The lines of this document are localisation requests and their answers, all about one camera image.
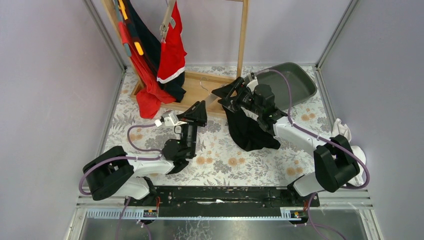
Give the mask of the black underwear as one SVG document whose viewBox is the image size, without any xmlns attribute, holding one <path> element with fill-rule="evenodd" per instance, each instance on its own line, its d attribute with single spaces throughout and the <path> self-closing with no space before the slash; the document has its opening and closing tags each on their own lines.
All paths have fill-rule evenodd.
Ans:
<svg viewBox="0 0 424 240">
<path fill-rule="evenodd" d="M 278 150 L 281 143 L 268 132 L 263 131 L 259 124 L 248 117 L 244 111 L 232 112 L 223 107 L 228 130 L 232 140 L 244 151 L 250 152 L 263 148 Z"/>
</svg>

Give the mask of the red white-trimmed underwear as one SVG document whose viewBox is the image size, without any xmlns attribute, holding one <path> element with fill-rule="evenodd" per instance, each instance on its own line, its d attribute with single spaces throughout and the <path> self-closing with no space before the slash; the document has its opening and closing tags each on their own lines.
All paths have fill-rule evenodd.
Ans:
<svg viewBox="0 0 424 240">
<path fill-rule="evenodd" d="M 161 41 L 160 64 L 157 71 L 157 81 L 165 84 L 185 71 L 187 53 L 182 40 L 183 23 L 177 1 L 174 5 L 167 36 Z"/>
</svg>

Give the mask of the beige clip hanger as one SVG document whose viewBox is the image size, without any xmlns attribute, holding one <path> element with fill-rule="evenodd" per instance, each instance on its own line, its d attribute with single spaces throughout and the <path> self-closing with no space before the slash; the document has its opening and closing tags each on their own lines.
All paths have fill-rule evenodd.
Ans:
<svg viewBox="0 0 424 240">
<path fill-rule="evenodd" d="M 159 27 L 161 41 L 164 41 L 167 37 L 169 24 L 171 22 L 171 16 L 172 16 L 173 9 L 175 7 L 175 3 L 176 3 L 176 0 L 168 0 L 167 1 L 167 9 L 166 9 L 166 12 L 164 14 L 162 23 Z"/>
</svg>

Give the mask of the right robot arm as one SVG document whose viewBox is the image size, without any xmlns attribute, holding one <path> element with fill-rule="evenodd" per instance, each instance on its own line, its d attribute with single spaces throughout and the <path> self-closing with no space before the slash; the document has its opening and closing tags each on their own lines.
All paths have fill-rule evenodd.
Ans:
<svg viewBox="0 0 424 240">
<path fill-rule="evenodd" d="M 295 196 L 306 197 L 320 191 L 334 193 L 360 173 L 358 159 L 344 136 L 320 136 L 295 123 L 288 113 L 277 108 L 269 85 L 252 85 L 238 77 L 212 90 L 212 94 L 232 112 L 246 109 L 256 114 L 263 131 L 293 143 L 313 157 L 314 171 L 288 185 Z"/>
</svg>

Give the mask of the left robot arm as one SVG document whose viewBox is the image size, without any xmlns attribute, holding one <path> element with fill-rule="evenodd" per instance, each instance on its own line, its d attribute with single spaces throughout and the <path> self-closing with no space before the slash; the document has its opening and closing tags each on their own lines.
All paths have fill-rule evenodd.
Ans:
<svg viewBox="0 0 424 240">
<path fill-rule="evenodd" d="M 140 155 L 129 155 L 117 145 L 87 163 L 78 190 L 82 195 L 100 201 L 114 195 L 136 200 L 155 197 L 149 174 L 172 175 L 181 172 L 196 156 L 198 128 L 205 127 L 208 116 L 206 101 L 197 101 L 186 111 L 167 111 L 149 127 L 180 128 L 179 138 L 168 139 L 162 149 L 142 149 Z"/>
</svg>

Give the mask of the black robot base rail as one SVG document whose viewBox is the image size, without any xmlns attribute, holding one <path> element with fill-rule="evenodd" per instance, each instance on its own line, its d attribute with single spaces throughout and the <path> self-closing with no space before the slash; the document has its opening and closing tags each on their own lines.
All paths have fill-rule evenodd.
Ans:
<svg viewBox="0 0 424 240">
<path fill-rule="evenodd" d="M 129 206 L 158 210 L 161 218 L 301 219 L 320 200 L 286 187 L 157 186 L 144 199 L 131 198 Z"/>
</svg>

